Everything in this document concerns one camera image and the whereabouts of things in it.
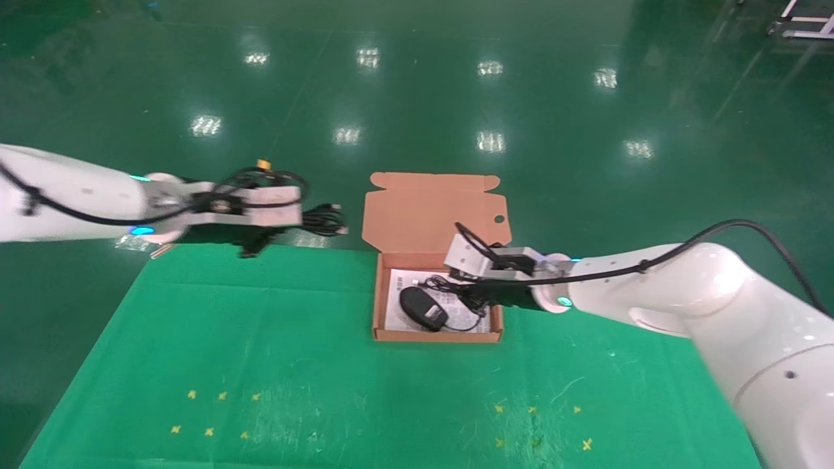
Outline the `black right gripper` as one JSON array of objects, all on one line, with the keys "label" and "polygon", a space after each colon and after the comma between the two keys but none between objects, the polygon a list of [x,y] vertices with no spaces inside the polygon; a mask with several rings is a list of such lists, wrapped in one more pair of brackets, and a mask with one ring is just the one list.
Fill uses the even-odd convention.
[{"label": "black right gripper", "polygon": [[456,284],[462,286],[459,301],[477,317],[485,317],[493,306],[542,311],[530,288],[516,281],[461,278]]}]

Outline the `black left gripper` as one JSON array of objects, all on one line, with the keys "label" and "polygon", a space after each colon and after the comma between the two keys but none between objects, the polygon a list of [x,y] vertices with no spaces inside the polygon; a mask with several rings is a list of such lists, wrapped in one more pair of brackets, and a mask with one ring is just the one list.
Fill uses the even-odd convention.
[{"label": "black left gripper", "polygon": [[240,247],[241,259],[252,259],[292,227],[260,227],[254,225],[196,225],[196,244],[234,244]]}]

